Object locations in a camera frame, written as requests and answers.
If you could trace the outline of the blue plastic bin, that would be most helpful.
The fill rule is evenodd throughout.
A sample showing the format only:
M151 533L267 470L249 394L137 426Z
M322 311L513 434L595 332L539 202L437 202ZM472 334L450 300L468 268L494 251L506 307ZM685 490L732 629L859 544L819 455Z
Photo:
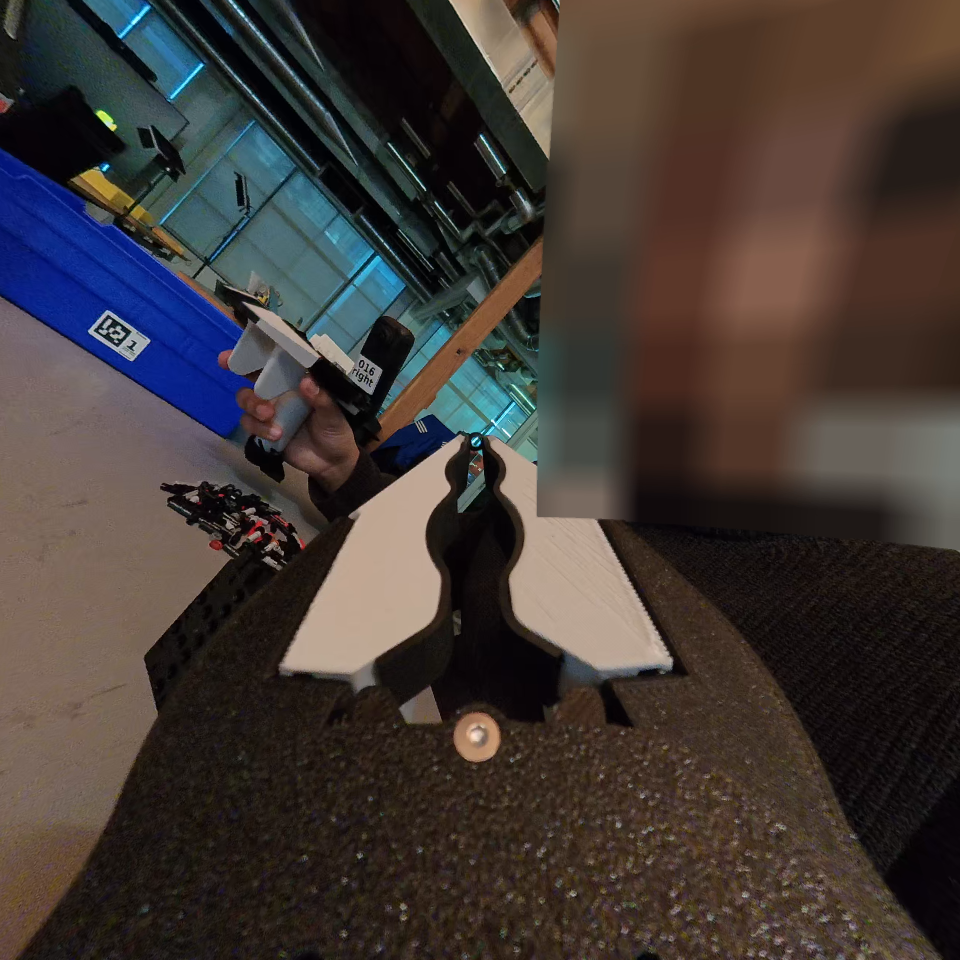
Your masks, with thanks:
M218 365L240 327L85 202L1 153L1 293L227 438L241 377Z

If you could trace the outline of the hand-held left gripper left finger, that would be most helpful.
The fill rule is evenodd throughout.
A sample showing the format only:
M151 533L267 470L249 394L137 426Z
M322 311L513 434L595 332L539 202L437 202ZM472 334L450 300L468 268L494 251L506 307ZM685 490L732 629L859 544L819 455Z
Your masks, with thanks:
M474 452L470 438L455 438L354 510L282 676L421 692L443 674L452 643L444 554Z

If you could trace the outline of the person's right hand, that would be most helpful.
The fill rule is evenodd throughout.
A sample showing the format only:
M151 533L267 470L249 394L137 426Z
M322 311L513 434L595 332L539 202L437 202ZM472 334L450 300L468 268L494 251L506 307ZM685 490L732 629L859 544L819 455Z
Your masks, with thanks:
M352 476L359 447L341 408L309 373L301 378L295 394L307 405L309 415L287 438L284 459L314 481L323 494L331 495ZM235 401L242 412L241 427L248 435L274 444L284 439L275 402L252 387L238 390Z

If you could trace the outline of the black perforated toy block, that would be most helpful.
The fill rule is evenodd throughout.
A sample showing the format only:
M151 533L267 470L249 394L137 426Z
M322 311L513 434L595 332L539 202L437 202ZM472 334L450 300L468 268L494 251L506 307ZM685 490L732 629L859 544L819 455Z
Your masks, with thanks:
M279 573L253 556L230 560L153 643L143 663L158 712L216 633Z

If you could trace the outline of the black and red toy assembly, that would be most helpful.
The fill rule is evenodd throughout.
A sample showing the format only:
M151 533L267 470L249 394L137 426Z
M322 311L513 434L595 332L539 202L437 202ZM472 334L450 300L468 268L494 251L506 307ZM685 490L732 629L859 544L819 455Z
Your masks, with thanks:
M296 527L261 496L232 484L164 483L167 506L206 534L208 546L235 560L282 570L305 549Z

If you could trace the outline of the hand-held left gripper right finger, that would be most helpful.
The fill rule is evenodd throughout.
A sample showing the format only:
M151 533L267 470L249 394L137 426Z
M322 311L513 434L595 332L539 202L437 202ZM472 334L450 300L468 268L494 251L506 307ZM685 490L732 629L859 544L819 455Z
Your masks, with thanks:
M501 593L510 629L558 661L559 687L673 670L654 619L594 519L540 516L537 467L484 441L487 486L513 529Z

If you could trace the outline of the blue cloth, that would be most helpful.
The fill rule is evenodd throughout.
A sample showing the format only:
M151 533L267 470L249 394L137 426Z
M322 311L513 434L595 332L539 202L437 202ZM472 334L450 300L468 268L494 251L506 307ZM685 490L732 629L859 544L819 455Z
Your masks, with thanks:
M384 440L370 458L381 472L402 476L458 436L435 414L424 414Z

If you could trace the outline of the black equipment case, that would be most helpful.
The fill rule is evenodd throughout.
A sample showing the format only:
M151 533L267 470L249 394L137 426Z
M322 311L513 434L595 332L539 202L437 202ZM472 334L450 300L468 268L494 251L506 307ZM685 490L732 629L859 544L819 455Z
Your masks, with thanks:
M1 117L1 148L51 181L66 186L78 175L126 151L121 137L96 115L78 87L18 104Z

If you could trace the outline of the person's right forearm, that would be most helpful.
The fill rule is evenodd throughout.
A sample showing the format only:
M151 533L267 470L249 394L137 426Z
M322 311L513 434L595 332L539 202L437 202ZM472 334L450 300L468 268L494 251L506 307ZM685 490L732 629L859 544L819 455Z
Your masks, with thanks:
M353 514L397 479L397 476L381 470L370 453L360 450L351 474L341 486L327 490L311 477L308 495L319 514L328 523L333 523Z

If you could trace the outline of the wooden beam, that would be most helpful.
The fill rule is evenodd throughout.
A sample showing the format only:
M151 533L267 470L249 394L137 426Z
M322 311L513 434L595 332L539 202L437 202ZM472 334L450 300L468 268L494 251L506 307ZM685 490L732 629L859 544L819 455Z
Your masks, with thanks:
M541 278L543 259L544 237L540 236L386 408L379 419L378 437L366 444L367 450L375 450L398 430L413 423L434 402L438 391Z

